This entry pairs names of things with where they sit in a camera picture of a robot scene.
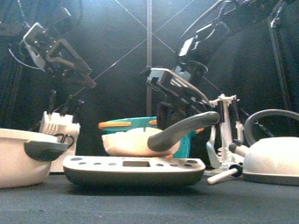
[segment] white plastic part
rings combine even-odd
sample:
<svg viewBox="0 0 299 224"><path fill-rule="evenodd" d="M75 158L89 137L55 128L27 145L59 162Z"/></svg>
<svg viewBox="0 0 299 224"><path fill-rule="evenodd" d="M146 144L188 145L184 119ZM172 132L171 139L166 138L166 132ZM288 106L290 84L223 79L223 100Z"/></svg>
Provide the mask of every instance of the white plastic part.
<svg viewBox="0 0 299 224"><path fill-rule="evenodd" d="M207 179L207 183L210 185L215 185L219 181L222 181L224 178L230 177L231 175L234 175L235 173L238 173L238 169L236 168L232 168L219 174L216 174L215 176L210 177Z"/></svg>
<svg viewBox="0 0 299 224"><path fill-rule="evenodd" d="M73 137L73 145L68 150L60 155L60 157L51 162L51 172L63 172L63 160L67 156L76 155L76 145L80 134L80 124L72 123L72 115L61 116L59 113L52 113L51 115L47 112L43 112L41 118L41 127L40 132L48 135L71 135ZM65 143L71 144L71 139L65 139Z"/></svg>
<svg viewBox="0 0 299 224"><path fill-rule="evenodd" d="M208 170L204 172L206 175L214 176L219 173L223 173L231 165L243 163L244 158L239 156L238 154L234 154L230 151L230 144L232 143L232 134L231 134L231 126L230 126L230 104L234 100L236 100L236 96L226 96L222 94L219 98L210 102L210 104L216 107L219 102L223 102L223 115L224 115L224 122L219 124L219 131L220 131L220 142L222 146L218 149L219 153L216 154L216 157L212 156L219 160L219 165L216 162L212 161L212 168L214 170ZM240 122L236 122L236 130L238 130L238 140L243 141L243 124Z"/></svg>

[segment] table surface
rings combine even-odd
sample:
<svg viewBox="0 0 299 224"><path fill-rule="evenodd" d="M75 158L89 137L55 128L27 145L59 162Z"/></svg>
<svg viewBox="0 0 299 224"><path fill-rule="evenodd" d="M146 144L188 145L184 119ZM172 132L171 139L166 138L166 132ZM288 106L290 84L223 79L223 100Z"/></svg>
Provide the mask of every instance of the table surface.
<svg viewBox="0 0 299 224"><path fill-rule="evenodd" d="M1 223L299 223L299 188L230 178L192 186L80 187L64 175L0 189Z"/></svg>

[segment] cable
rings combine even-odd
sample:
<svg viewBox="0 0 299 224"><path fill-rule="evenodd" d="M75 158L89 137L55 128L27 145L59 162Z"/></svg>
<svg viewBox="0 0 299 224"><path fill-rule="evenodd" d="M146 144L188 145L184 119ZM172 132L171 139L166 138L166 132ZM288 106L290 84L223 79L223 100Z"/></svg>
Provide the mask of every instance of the cable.
<svg viewBox="0 0 299 224"><path fill-rule="evenodd" d="M220 94L224 94L216 85L210 81L210 79L203 75L202 78L210 83L210 85L219 91Z"/></svg>
<svg viewBox="0 0 299 224"><path fill-rule="evenodd" d="M15 0L12 0L11 3L7 5L5 9L1 9L1 13L3 13L4 10L5 10L5 14L4 14L4 16L3 16L3 20L0 21L0 24L7 20L7 15L8 15L8 12L9 12L9 10L11 10L13 1L15 1Z"/></svg>
<svg viewBox="0 0 299 224"><path fill-rule="evenodd" d="M19 43L19 46L17 46L19 53L20 53L21 55L24 55L23 50L21 50L23 45L24 45L24 40L21 40L21 42Z"/></svg>
<svg viewBox="0 0 299 224"><path fill-rule="evenodd" d="M61 36L64 36L67 33L72 32L80 26L81 18L83 18L83 3L81 3L81 0L79 0L79 17L77 17L76 24L73 25L71 30L68 30L65 33L61 34Z"/></svg>
<svg viewBox="0 0 299 224"><path fill-rule="evenodd" d="M29 24L27 22L27 19L25 19L25 16L24 16L24 7L21 5L21 1L20 0L16 0L16 2L17 2L17 5L19 5L19 9L20 9L20 12L21 12L21 16L23 16L23 25L29 29L31 26L29 26Z"/></svg>
<svg viewBox="0 0 299 224"><path fill-rule="evenodd" d="M24 64L24 63L15 57L15 54L13 54L11 48L8 48L8 52L9 52L11 55L13 56L13 59L15 59L21 65L24 65L25 67L33 68L33 69L36 69L36 70L41 70L41 69L40 69L39 67L36 67L36 66L29 66L29 65Z"/></svg>
<svg viewBox="0 0 299 224"><path fill-rule="evenodd" d="M231 3L232 3L232 1L226 1L224 4L222 5L220 10L219 10L218 19L220 19L220 17L224 15L226 9Z"/></svg>
<svg viewBox="0 0 299 224"><path fill-rule="evenodd" d="M224 2L224 0L219 0L210 8L208 10L204 11L204 13L199 16L199 18L192 22L192 24L190 25L190 27L187 28L187 30L184 31L184 33L182 34L179 40L178 40L178 44L176 44L176 64L179 62L178 60L178 55L179 55L179 44L180 41L183 40L183 37L186 36L186 34L190 32L191 28L211 14L211 12L219 7L219 5L222 5L222 3Z"/></svg>

